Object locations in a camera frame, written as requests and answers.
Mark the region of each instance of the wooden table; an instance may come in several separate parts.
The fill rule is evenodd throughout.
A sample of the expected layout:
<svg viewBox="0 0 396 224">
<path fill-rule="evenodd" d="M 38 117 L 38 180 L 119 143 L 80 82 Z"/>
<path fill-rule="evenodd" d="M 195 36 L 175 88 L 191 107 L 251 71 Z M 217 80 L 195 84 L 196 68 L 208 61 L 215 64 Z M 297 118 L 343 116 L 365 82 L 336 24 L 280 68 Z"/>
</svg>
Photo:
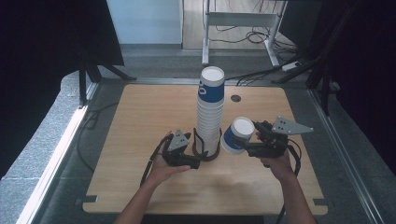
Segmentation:
<svg viewBox="0 0 396 224">
<path fill-rule="evenodd" d="M 139 188 L 149 156 L 164 135 L 180 129 L 192 133 L 196 126 L 198 86 L 127 85 L 120 99 L 84 203 L 86 212 L 118 213 Z M 231 96 L 241 97 L 239 103 Z M 221 129 L 240 116 L 273 123 L 277 116 L 294 120 L 285 92 L 280 88 L 225 87 Z M 300 135 L 303 151 L 299 180 L 315 215 L 325 215 L 323 199 L 312 164 Z M 191 142 L 185 153 L 192 155 Z M 213 161 L 202 161 L 198 170 L 173 175 L 155 191 L 148 214 L 266 215 L 278 214 L 283 204 L 279 182 L 260 161 L 246 152 L 232 155 L 221 149 Z"/>
</svg>

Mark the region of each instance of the person's left hand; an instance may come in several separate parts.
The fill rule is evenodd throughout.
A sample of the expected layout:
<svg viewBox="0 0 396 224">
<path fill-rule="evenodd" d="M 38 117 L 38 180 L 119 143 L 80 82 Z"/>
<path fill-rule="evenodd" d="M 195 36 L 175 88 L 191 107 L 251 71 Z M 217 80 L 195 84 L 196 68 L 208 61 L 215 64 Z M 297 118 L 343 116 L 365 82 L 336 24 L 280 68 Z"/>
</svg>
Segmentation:
<svg viewBox="0 0 396 224">
<path fill-rule="evenodd" d="M 155 185 L 160 185 L 163 181 L 167 180 L 171 177 L 172 174 L 181 173 L 190 170 L 189 165 L 184 166 L 170 166 L 166 161 L 163 159 L 163 146 L 161 146 L 158 155 L 155 157 L 155 160 L 152 164 L 151 171 L 148 175 L 147 181 L 152 181 Z"/>
</svg>

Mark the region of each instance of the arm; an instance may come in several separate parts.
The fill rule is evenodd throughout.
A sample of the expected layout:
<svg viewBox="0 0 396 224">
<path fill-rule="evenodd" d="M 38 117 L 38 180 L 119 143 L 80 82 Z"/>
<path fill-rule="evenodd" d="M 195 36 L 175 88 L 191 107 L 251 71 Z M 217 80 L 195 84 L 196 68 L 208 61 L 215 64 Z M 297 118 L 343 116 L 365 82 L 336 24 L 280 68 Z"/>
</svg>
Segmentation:
<svg viewBox="0 0 396 224">
<path fill-rule="evenodd" d="M 171 167 L 163 160 L 162 156 L 157 156 L 145 183 L 136 192 L 131 201 L 128 202 L 114 223 L 140 223 L 143 215 L 145 215 L 154 190 L 172 174 L 187 170 L 190 170 L 190 166 Z"/>
<path fill-rule="evenodd" d="M 285 201 L 286 215 L 289 223 L 317 223 L 306 202 L 297 176 L 291 169 L 289 152 L 279 158 L 260 158 L 262 164 L 269 165 L 274 176 L 279 180 Z"/>
</svg>

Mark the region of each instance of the blue cup label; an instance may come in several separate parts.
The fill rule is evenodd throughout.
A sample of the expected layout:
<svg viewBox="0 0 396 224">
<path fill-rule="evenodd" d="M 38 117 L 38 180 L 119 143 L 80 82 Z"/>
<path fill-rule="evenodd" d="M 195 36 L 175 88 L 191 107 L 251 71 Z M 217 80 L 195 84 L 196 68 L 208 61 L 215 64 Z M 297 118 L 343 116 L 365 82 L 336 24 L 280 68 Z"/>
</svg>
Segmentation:
<svg viewBox="0 0 396 224">
<path fill-rule="evenodd" d="M 224 133 L 224 141 L 227 144 L 227 146 L 229 146 L 233 149 L 242 150 L 243 149 L 242 147 L 236 145 L 233 142 L 233 136 L 234 136 L 234 134 L 233 134 L 233 131 L 231 130 L 231 125 L 230 125 L 230 127 L 228 127 L 227 131 L 225 131 L 225 133 Z"/>
<path fill-rule="evenodd" d="M 224 98 L 224 83 L 217 87 L 206 86 L 202 82 L 199 83 L 198 95 L 201 100 L 208 103 L 216 103 Z"/>
</svg>

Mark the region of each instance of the white wall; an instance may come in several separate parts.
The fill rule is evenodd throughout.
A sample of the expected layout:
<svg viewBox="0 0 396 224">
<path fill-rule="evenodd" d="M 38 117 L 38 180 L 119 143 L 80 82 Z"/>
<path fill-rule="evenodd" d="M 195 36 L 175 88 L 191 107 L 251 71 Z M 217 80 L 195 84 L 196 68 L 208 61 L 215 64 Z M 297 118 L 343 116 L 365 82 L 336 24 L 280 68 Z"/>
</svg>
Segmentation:
<svg viewBox="0 0 396 224">
<path fill-rule="evenodd" d="M 120 44 L 180 44 L 181 0 L 107 0 Z"/>
</svg>

